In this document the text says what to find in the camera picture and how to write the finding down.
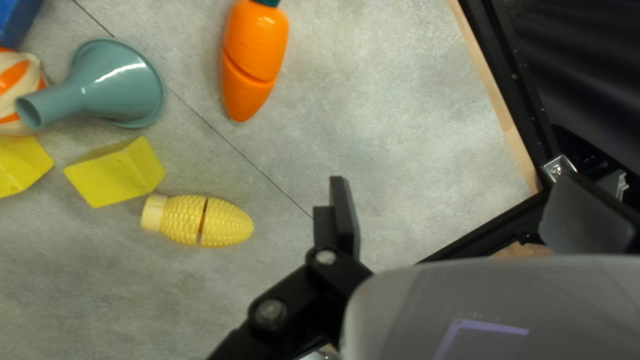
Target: blue funnel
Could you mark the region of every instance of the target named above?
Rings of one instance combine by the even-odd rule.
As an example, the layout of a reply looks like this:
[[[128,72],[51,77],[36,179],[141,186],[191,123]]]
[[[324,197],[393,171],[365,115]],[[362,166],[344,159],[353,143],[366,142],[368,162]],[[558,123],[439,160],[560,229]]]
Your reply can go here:
[[[153,64],[133,47],[104,38],[78,48],[64,82],[19,97],[15,107],[33,129],[75,113],[142,127],[155,121],[163,103],[162,77]]]

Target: screw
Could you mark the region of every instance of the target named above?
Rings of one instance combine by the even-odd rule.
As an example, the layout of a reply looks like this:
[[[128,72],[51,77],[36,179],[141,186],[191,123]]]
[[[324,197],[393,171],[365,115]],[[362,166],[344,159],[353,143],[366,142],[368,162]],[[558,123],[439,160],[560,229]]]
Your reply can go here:
[[[336,258],[337,256],[331,250],[320,250],[316,252],[316,261],[322,265],[332,265]]]
[[[255,319],[260,325],[275,325],[287,314],[287,306],[276,299],[265,300],[255,309]]]

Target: wooden edge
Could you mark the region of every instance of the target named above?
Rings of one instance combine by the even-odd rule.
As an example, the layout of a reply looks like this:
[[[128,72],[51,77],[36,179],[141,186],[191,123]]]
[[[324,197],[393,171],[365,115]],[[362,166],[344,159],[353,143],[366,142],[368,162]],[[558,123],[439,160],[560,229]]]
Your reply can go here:
[[[516,160],[516,164],[524,176],[527,185],[529,185],[529,189],[531,189],[532,193],[538,193],[542,190],[542,186],[538,176],[536,175],[536,168],[527,153],[527,149],[524,147],[520,133],[513,122],[511,113],[507,108],[507,104],[504,102],[504,98],[500,93],[498,84],[496,84],[495,79],[493,78],[493,74],[489,69],[489,64],[487,64],[486,59],[482,54],[480,45],[477,43],[474,32],[471,30],[471,26],[467,21],[467,17],[462,11],[462,7],[458,0],[447,0],[447,2],[449,3],[453,16],[456,18],[462,37],[465,39],[467,49],[471,54],[471,59],[476,65],[476,70],[484,83],[484,87],[489,95],[495,114],[498,116],[498,121],[500,122],[502,132],[504,133],[507,146],[511,150],[511,153]]]
[[[525,244],[521,245],[518,242],[511,244],[495,254],[491,255],[492,258],[523,258],[529,256],[549,256],[554,252],[550,247],[538,244]]]

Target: gray table surface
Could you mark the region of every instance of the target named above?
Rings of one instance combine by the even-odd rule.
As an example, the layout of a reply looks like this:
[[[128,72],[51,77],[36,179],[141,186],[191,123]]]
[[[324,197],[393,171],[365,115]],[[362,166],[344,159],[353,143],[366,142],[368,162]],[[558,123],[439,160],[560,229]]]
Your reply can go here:
[[[218,56],[232,0],[46,0],[21,50],[53,83],[85,40],[152,58],[168,95],[140,130],[75,117],[38,134],[55,167],[0,199],[0,358],[203,359],[252,298],[302,264],[328,177],[349,179],[362,261],[410,265],[529,196],[445,0],[283,0],[278,83],[246,123],[226,116]],[[145,135],[157,192],[227,199],[255,222],[225,249],[139,230],[145,198],[92,209],[62,174]]]

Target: orange carrot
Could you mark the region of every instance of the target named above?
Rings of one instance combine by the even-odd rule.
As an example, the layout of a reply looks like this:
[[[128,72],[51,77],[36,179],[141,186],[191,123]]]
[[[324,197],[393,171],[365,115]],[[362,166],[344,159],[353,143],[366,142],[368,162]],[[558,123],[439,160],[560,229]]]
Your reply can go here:
[[[289,22],[277,2],[238,0],[229,14],[220,78],[223,102],[235,121],[260,109],[280,72]]]

